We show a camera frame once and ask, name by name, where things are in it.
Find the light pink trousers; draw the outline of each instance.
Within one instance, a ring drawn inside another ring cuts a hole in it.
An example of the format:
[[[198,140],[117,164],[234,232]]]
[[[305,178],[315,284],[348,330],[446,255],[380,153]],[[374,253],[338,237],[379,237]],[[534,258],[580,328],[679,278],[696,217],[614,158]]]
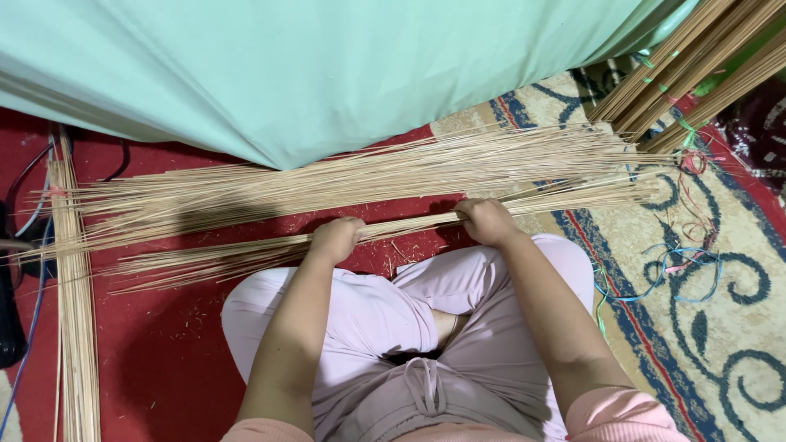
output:
[[[556,235],[533,239],[589,312],[593,269],[584,251]],[[246,382],[295,270],[260,271],[226,299],[224,334]],[[471,318],[437,360],[385,360],[436,349],[431,308]],[[441,422],[488,424],[535,440],[567,434],[505,263],[483,246],[400,267],[393,282],[335,269],[313,401],[317,442],[392,440]]]

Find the person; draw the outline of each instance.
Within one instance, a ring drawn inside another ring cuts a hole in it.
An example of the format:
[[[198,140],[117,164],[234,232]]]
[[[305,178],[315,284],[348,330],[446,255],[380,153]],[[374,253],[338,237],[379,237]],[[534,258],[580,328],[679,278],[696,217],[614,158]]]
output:
[[[300,267],[241,282],[222,325],[248,387],[223,440],[688,440],[606,345],[576,244],[524,233],[493,199],[456,210],[481,245],[392,282],[334,268],[359,239],[354,218],[320,226]]]

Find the sleeve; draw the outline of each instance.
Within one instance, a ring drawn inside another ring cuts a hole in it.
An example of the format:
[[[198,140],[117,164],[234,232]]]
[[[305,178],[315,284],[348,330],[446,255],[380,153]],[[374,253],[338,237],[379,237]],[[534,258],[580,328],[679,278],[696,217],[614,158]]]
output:
[[[567,411],[565,426],[571,442],[689,442],[655,398],[622,387],[581,395]]]
[[[294,425],[273,419],[254,418],[232,425],[221,442],[314,442],[314,440]]]

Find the skin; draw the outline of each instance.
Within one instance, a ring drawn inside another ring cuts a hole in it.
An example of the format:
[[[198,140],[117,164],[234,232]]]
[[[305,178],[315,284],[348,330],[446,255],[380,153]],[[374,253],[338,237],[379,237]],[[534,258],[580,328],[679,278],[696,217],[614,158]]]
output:
[[[494,199],[473,199],[456,210],[470,218],[465,229],[472,239],[502,254],[563,418],[586,392],[634,388],[581,301],[530,236],[516,227],[505,206]],[[327,329],[332,270],[352,252],[362,225],[360,219],[342,218],[314,232],[310,251],[259,342],[238,421],[275,419],[314,437],[311,393]],[[444,348],[467,318],[432,313]]]

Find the stick bundle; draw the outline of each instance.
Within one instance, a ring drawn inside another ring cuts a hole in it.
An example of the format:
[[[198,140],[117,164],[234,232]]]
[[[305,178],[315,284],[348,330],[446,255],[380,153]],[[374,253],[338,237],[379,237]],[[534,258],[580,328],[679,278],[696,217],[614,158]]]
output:
[[[740,0],[729,8],[679,53],[670,69],[657,75],[632,100],[612,123],[615,131],[624,132],[630,140],[639,139],[677,99],[715,71],[783,5],[786,0]]]
[[[68,147],[61,150],[63,160],[47,163],[53,186],[76,188]],[[83,231],[82,219],[73,210],[75,200],[54,196],[52,217],[55,241],[74,245]],[[95,342],[93,287],[90,261],[86,252],[57,254],[58,275],[58,383],[62,370],[63,440],[98,442],[101,423],[98,395],[98,362]],[[57,413],[55,440],[57,439]]]
[[[709,28],[734,0],[702,0],[652,52],[646,63],[636,67],[589,113],[590,121],[617,122],[626,109],[696,37]]]
[[[786,29],[738,68],[726,81],[712,90],[683,120],[688,127],[698,129],[704,122],[717,115],[726,106],[745,95],[749,90],[786,67]],[[642,148],[650,153],[665,153],[687,145],[694,131],[680,124],[672,124]]]
[[[504,190],[520,182],[670,164],[613,134],[568,125],[496,130],[393,145],[291,171],[221,166],[95,184],[70,193],[72,207],[99,220],[84,241],[44,253],[75,253],[258,222],[280,215],[403,197]],[[22,252],[20,257],[35,258]]]
[[[526,215],[574,208],[598,208],[642,202],[656,188],[639,175],[595,183],[578,184],[568,180],[546,188],[536,188],[503,197],[501,201],[513,215]],[[362,242],[377,241],[420,230],[458,224],[465,219],[459,212],[427,215],[376,223],[361,227]],[[133,275],[147,273],[141,282],[114,293],[147,289],[168,289],[210,279],[226,280],[275,267],[302,258],[309,247],[310,234],[215,245],[197,249],[147,253],[126,258],[117,268],[103,274]]]

